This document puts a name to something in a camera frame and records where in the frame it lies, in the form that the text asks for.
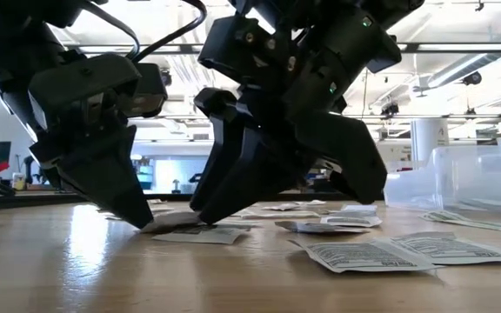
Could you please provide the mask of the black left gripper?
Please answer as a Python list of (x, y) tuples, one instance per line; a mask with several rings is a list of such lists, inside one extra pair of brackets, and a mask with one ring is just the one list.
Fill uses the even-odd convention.
[(77, 193), (142, 229), (153, 220), (130, 153), (131, 117), (154, 117), (168, 94), (160, 68), (85, 57), (56, 43), (0, 43), (0, 97), (34, 139), (53, 187)]

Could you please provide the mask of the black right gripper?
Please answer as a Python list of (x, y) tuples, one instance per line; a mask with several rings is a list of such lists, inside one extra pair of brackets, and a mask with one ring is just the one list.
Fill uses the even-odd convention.
[[(401, 0), (229, 0), (198, 62), (288, 110), (328, 110), (364, 70), (401, 61), (388, 29)], [(296, 139), (340, 168), (334, 188), (361, 204), (382, 196), (387, 170), (366, 125), (328, 112), (296, 117)]]

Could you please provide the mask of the small clear plastic container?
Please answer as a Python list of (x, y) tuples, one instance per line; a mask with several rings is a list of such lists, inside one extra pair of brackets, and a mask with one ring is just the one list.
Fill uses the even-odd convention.
[(387, 206), (434, 210), (438, 206), (435, 170), (415, 162), (391, 161), (384, 186)]

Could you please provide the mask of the white round column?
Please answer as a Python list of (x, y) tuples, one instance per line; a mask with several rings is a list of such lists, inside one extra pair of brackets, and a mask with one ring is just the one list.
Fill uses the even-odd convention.
[(411, 121), (411, 157), (427, 161), (434, 149), (449, 144), (448, 123), (444, 118), (426, 117)]

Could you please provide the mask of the large clear plastic container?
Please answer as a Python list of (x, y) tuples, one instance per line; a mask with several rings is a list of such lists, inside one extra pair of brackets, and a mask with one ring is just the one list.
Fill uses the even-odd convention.
[(437, 148), (431, 165), (440, 208), (472, 198), (501, 201), (501, 138), (495, 145)]

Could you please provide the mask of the black overhead light beam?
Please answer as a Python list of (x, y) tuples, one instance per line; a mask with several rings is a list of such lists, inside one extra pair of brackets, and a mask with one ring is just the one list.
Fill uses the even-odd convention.
[[(404, 54), (501, 54), (501, 43), (398, 43), (398, 48)], [(79, 49), (87, 54), (116, 52), (127, 54), (131, 46), (127, 44), (86, 45), (66, 44), (69, 49)], [(154, 51), (156, 55), (190, 55), (198, 54), (204, 45), (202, 43), (171, 43)]]

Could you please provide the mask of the black metal table frame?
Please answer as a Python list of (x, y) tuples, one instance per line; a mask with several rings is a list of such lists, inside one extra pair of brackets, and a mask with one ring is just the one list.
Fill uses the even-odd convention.
[[(274, 196), (266, 196), (260, 202), (292, 202), (292, 201), (351, 201), (351, 197), (341, 193), (280, 193)], [(0, 196), (0, 210), (37, 207), (59, 204), (88, 203), (93, 204), (81, 196), (73, 193), (56, 192), (19, 192), (15, 196)]]

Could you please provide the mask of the silver ceiling duct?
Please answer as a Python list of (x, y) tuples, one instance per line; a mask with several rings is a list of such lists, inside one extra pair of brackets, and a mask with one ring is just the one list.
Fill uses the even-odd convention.
[[(498, 36), (498, 41), (501, 42), (501, 34)], [(430, 88), (441, 87), (465, 77), (481, 69), (485, 65), (493, 63), (499, 58), (501, 58), (501, 53), (499, 52), (468, 54), (448, 65), (443, 70), (433, 74), (428, 79), (427, 84)]]

